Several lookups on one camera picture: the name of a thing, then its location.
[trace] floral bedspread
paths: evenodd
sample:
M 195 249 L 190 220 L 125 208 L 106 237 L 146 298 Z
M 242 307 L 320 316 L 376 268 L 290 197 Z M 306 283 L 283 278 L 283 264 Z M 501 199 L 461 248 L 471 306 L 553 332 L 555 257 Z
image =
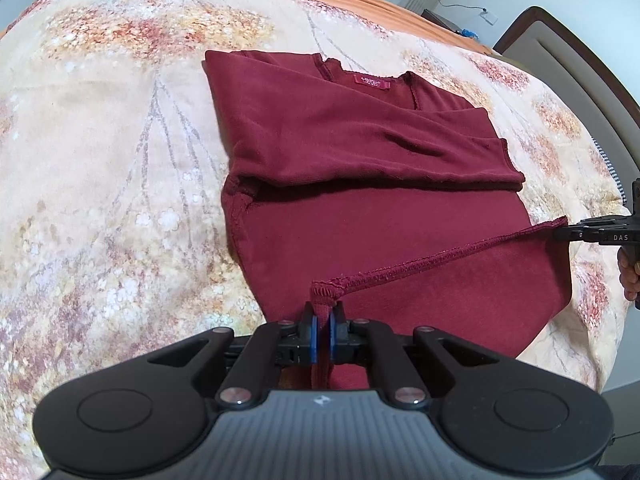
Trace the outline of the floral bedspread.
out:
M 46 471 L 31 415 L 60 383 L 263 322 L 226 248 L 208 48 L 412 70 L 489 111 L 533 222 L 625 211 L 578 119 L 499 60 L 315 0 L 38 0 L 0 40 L 0 479 Z M 574 299 L 521 359 L 601 388 L 628 304 L 615 249 L 571 258 Z

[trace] folded sweatshirt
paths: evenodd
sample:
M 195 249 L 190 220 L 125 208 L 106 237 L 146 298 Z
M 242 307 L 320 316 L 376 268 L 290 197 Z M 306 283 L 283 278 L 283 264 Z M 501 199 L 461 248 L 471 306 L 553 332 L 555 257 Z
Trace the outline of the folded sweatshirt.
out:
M 516 356 L 571 297 L 561 218 L 532 226 L 486 110 L 412 72 L 319 54 L 206 53 L 230 171 L 228 240 L 268 321 L 336 301 Z M 321 352 L 312 383 L 366 387 Z

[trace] brown headboard frame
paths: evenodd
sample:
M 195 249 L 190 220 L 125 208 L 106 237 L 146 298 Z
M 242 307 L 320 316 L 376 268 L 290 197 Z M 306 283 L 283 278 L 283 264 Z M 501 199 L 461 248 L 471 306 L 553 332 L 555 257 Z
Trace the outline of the brown headboard frame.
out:
M 587 47 L 574 33 L 556 20 L 545 9 L 537 6 L 529 7 L 516 20 L 511 23 L 511 27 L 502 35 L 495 44 L 494 50 L 503 54 L 533 23 L 542 22 L 556 33 L 562 40 L 598 74 L 604 83 L 613 92 L 620 104 L 626 108 L 631 118 L 640 128 L 640 106 L 636 100 L 622 85 L 611 70 Z

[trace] human hand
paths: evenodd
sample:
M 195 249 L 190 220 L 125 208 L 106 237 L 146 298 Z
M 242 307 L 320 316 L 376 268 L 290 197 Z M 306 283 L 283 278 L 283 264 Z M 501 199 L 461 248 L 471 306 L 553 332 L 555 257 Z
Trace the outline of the human hand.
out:
M 636 262 L 635 267 L 629 265 L 629 259 L 622 247 L 618 250 L 618 268 L 620 269 L 620 283 L 625 288 L 625 298 L 635 301 L 640 292 L 640 262 Z

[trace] orange fabric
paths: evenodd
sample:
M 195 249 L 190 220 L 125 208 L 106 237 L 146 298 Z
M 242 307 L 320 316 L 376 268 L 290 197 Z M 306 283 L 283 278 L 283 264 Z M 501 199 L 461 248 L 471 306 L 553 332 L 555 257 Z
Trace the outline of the orange fabric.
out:
M 452 44 L 467 50 L 473 50 L 480 54 L 490 54 L 490 48 L 476 43 L 469 38 L 463 38 L 450 30 L 428 22 L 418 14 L 410 10 L 398 7 L 386 0 L 319 0 L 334 7 L 350 10 L 355 14 L 371 20 L 389 30 L 407 32 L 425 38 L 426 40 L 439 41 Z

